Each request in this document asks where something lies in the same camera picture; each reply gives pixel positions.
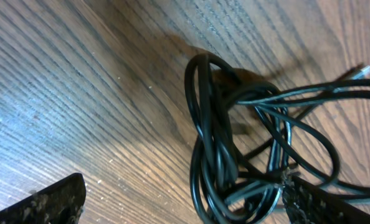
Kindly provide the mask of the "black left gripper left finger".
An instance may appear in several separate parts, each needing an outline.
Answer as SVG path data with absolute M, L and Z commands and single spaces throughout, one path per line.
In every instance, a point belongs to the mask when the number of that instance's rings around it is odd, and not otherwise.
M 0 224 L 78 223 L 86 199 L 83 175 L 73 173 L 0 211 Z

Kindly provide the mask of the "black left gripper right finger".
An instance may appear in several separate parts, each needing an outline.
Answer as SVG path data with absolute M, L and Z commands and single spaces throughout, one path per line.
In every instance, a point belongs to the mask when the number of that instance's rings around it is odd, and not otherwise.
M 370 200 L 365 195 L 338 195 L 284 171 L 282 202 L 291 223 L 370 224 L 370 214 L 350 205 L 350 200 Z

